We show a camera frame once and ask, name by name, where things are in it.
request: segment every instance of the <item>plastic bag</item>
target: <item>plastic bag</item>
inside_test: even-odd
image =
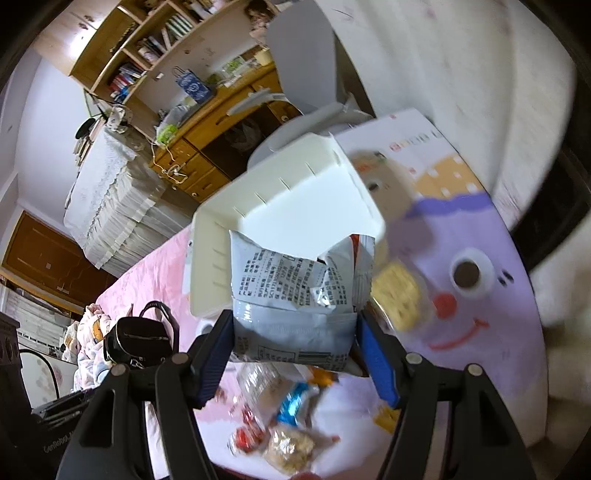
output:
[[[314,261],[272,252],[230,232],[238,357],[343,370],[355,337],[354,301],[363,306],[371,285],[373,239],[359,239],[363,253],[355,254],[347,237]],[[359,275],[356,259],[364,263]]]
[[[235,127],[224,132],[223,136],[232,148],[245,153],[259,144],[262,135],[258,124],[250,118],[245,118]]]
[[[263,457],[286,475],[295,475],[308,467],[316,443],[306,432],[279,423],[270,431],[269,444]]]
[[[246,405],[264,429],[275,418],[295,382],[286,379],[271,363],[247,363],[236,375]]]
[[[164,117],[156,129],[156,142],[160,145],[168,145],[173,136],[178,132],[178,128],[183,124],[191,107],[187,105],[177,105]]]
[[[277,421],[294,427],[306,428],[306,419],[310,410],[310,401],[320,393],[317,385],[298,383],[281,404]]]

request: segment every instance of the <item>purple fabric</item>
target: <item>purple fabric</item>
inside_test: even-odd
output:
[[[486,192],[475,195],[458,195],[450,200],[438,200],[426,198],[415,203],[407,212],[406,217],[418,217],[423,215],[445,215],[458,210],[475,212],[483,210],[491,205],[491,198]]]
[[[388,228],[388,245],[392,257],[422,273],[431,299],[450,293],[457,301],[454,315],[439,319],[434,314],[412,336],[401,338],[408,351],[449,368],[479,363],[505,394],[523,392],[544,374],[544,341],[531,284],[488,195],[421,200]],[[493,287],[479,299],[463,296],[452,282],[453,258],[466,248],[484,252],[494,267]]]

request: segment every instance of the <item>wooden cabinet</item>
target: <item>wooden cabinet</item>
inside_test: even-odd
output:
[[[69,8],[37,37],[33,46],[62,73],[69,75],[96,30]]]
[[[271,89],[273,93],[282,92],[277,72],[267,73],[264,77],[253,82],[252,88],[257,92],[265,88]],[[300,115],[298,109],[287,102],[271,102],[267,107],[282,124]]]
[[[221,138],[222,134],[251,115],[264,135],[269,135],[285,121],[280,120],[280,116],[291,118],[298,114],[295,109],[295,115],[288,110],[289,104],[274,102],[280,106],[276,109],[269,107],[271,113],[264,112],[267,108],[264,106],[259,111],[252,108],[237,115],[227,115],[231,107],[262,88],[281,91],[273,66],[262,67],[250,76],[245,76],[242,83],[231,87],[232,90],[218,90],[216,97],[181,127],[177,137],[168,146],[170,152],[160,150],[157,153],[152,169],[198,202],[205,201],[237,178],[246,170],[248,156],[232,148],[230,143]],[[264,128],[264,122],[268,124],[267,128]]]
[[[118,4],[119,0],[74,0],[69,8],[75,16],[98,30]]]
[[[184,137],[191,145],[197,148],[203,148],[215,138],[219,137],[229,128],[236,125],[240,120],[245,119],[250,115],[256,108],[246,110],[236,115],[228,116],[227,112],[231,107],[241,102],[249,93],[252,93],[250,87],[246,87],[238,92],[236,95],[231,96],[228,100],[222,102],[220,106],[211,111],[211,113],[203,121],[199,122],[198,125],[193,127]]]
[[[37,37],[34,48],[66,75],[118,0],[74,0]]]
[[[214,169],[195,183],[189,185],[185,192],[195,200],[203,202],[229,182],[230,180],[222,172]]]

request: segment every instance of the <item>wrapped candy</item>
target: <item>wrapped candy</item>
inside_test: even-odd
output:
[[[270,435],[263,457],[271,466],[286,475],[306,469],[316,447],[310,435],[284,423],[273,427]]]
[[[310,409],[310,400],[320,393],[316,385],[298,383],[289,392],[281,404],[277,421],[287,423],[294,427],[305,428],[306,418]]]

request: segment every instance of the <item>blue gripper pad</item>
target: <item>blue gripper pad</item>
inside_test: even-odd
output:
[[[193,374],[198,375],[200,383],[197,400],[203,406],[215,396],[234,348],[233,318],[231,310],[222,312],[192,362]]]
[[[378,391],[379,397],[384,400],[391,408],[396,408],[400,400],[400,395],[396,387],[396,372],[392,365],[388,362],[386,354],[382,351],[382,348],[387,348],[387,337],[382,332],[379,325],[373,321],[374,328],[377,327],[379,330],[375,333],[381,336],[380,341],[374,335],[372,328],[370,328],[368,321],[365,316],[367,312],[359,313],[357,316],[357,330],[356,337],[363,360],[369,370],[369,374],[374,381],[376,390]]]

